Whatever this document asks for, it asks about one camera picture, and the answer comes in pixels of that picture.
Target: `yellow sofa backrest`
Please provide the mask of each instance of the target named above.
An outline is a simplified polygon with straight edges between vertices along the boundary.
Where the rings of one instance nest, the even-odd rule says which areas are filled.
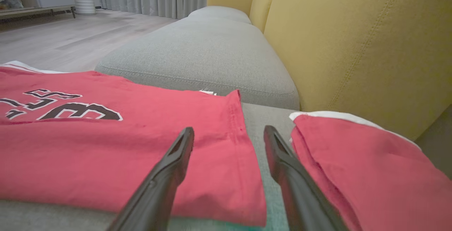
[[[452,103],[451,4],[272,0],[263,32],[302,110],[349,112],[413,140]]]
[[[250,21],[263,33],[267,23],[268,11],[273,0],[253,0],[250,7]]]

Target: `white trim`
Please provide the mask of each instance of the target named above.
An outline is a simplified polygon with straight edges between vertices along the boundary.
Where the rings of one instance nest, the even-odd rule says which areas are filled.
[[[7,102],[7,101],[1,101],[1,100],[0,100],[0,102],[6,103],[6,104],[8,104],[8,105],[10,105],[10,106],[12,106],[12,107],[20,107],[20,106],[23,106],[23,105],[24,105],[24,104],[20,103],[19,101],[15,101],[14,99],[7,99],[6,97],[0,97],[0,99],[6,99],[6,100],[9,100],[9,101],[11,101],[11,102],[14,102],[14,103],[18,104],[18,105],[16,106],[16,105],[14,105],[14,104],[12,104],[12,103],[10,103],[10,102]]]
[[[12,114],[13,111],[19,112],[17,113],[15,116],[8,118],[8,114]],[[21,110],[17,110],[17,109],[11,109],[8,112],[6,112],[5,117],[7,117],[9,120],[13,120],[14,118],[18,117],[19,115],[23,115],[26,114],[27,112],[21,111]]]
[[[40,94],[36,93],[36,91],[42,91],[46,94],[40,95]],[[83,97],[83,95],[81,95],[81,94],[66,94],[66,93],[61,93],[59,91],[49,91],[46,89],[37,89],[34,91],[27,91],[26,93],[23,93],[23,94],[32,95],[33,97],[37,97],[39,99],[42,99],[45,97],[52,97],[52,96],[57,97],[59,99],[77,99],[78,97]]]
[[[0,67],[5,68],[12,68],[17,70],[24,70],[28,72],[35,72],[35,73],[44,73],[44,74],[60,74],[60,73],[67,73],[67,72],[59,72],[59,71],[53,71],[53,70],[38,70],[36,68],[33,68],[29,65],[26,65],[25,63],[13,60],[10,62],[7,62],[5,64],[1,64]]]
[[[375,123],[372,123],[369,120],[363,119],[361,117],[358,117],[356,115],[353,114],[349,114],[349,113],[342,113],[342,112],[333,112],[333,111],[317,111],[317,112],[293,112],[289,115],[289,118],[294,121],[295,118],[297,118],[300,115],[308,115],[311,117],[325,117],[325,118],[334,118],[334,119],[340,119],[340,120],[348,120],[349,122],[352,123],[357,123],[357,124],[362,124],[362,125],[366,125],[369,127],[373,127],[373,128],[377,128],[383,131],[387,131],[389,133],[392,133],[412,144],[414,144],[416,147],[418,147],[420,150],[421,148],[415,144],[413,141],[409,140],[408,138],[401,136],[397,133],[394,133],[392,131],[389,130],[385,130],[384,128],[380,127],[379,125],[376,125]]]
[[[116,114],[118,115],[118,117],[119,117],[119,121],[123,120],[123,117],[121,116],[121,114],[120,114],[119,112],[116,112],[115,110],[112,110],[112,109],[110,109],[110,108],[107,108],[107,107],[105,107],[104,105],[101,105],[101,104],[97,104],[97,103],[87,104],[87,103],[81,103],[81,102],[68,102],[68,103],[65,103],[65,104],[63,104],[63,105],[66,105],[66,104],[80,104],[80,105],[83,105],[83,106],[85,106],[85,107],[89,107],[89,106],[91,106],[91,105],[100,106],[100,107],[105,108],[105,109],[108,110],[108,111],[111,111],[111,112],[116,113]],[[36,120],[41,120],[41,119],[44,118],[47,114],[49,114],[50,112],[52,112],[54,109],[52,109],[52,110],[50,110],[49,112],[47,112],[47,113],[41,115],[41,117],[37,118]],[[61,110],[54,118],[61,118],[61,117],[59,117],[59,116],[60,116],[61,114],[63,114],[63,112],[67,112],[67,111],[72,112],[71,115],[73,115],[73,114],[75,114],[75,113],[78,112],[78,110],[71,110],[71,109],[65,109],[65,108],[64,108],[64,109]],[[102,118],[102,117],[105,116],[104,113],[100,113],[100,112],[98,112],[98,111],[96,111],[96,110],[92,110],[92,109],[87,109],[87,110],[86,110],[85,112],[83,112],[83,114],[81,114],[80,116],[73,116],[73,117],[71,117],[71,115],[70,115],[70,116],[67,117],[67,118],[83,118],[83,116],[86,115],[88,112],[95,112],[95,113],[97,113],[97,114],[102,115],[102,116],[96,117],[96,118],[95,118],[96,120],[98,120],[98,119],[100,119],[100,118]]]
[[[46,99],[40,99],[40,100],[37,101],[37,103],[32,103],[32,102],[27,103],[27,104],[24,105],[24,108],[25,108],[25,109],[28,109],[28,110],[30,110],[30,111],[33,111],[33,110],[37,110],[37,109],[46,107],[46,106],[52,104],[53,102],[58,101],[57,99],[47,99],[47,100],[52,100],[52,101],[51,101],[51,102],[48,102],[47,104],[45,104],[45,105],[43,105],[43,106],[40,106],[40,107],[35,107],[35,108],[29,108],[29,107],[28,107],[28,105],[38,105],[38,104],[41,104],[42,101],[44,101],[44,100],[46,100]]]

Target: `wooden floor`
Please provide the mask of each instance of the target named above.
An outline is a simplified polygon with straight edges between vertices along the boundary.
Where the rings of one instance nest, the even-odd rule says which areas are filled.
[[[0,64],[18,60],[41,70],[93,70],[106,54],[176,19],[98,9],[0,24]]]

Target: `shelf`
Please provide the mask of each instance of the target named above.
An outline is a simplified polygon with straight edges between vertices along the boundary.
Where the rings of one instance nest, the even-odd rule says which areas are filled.
[[[71,7],[74,5],[67,5],[67,6],[59,6],[59,7],[24,7],[24,8],[11,8],[11,9],[5,9],[0,10],[0,17],[6,16],[6,15],[14,15],[14,14],[22,14],[22,13],[29,13],[29,12],[37,12],[37,11],[43,11],[43,10],[51,10],[51,9],[71,9]]]

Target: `gray sofa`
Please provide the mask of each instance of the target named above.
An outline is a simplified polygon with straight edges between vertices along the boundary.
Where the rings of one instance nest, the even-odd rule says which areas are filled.
[[[242,102],[299,110],[297,89],[283,63],[248,16],[210,6],[108,54],[98,72],[174,90],[208,89]]]

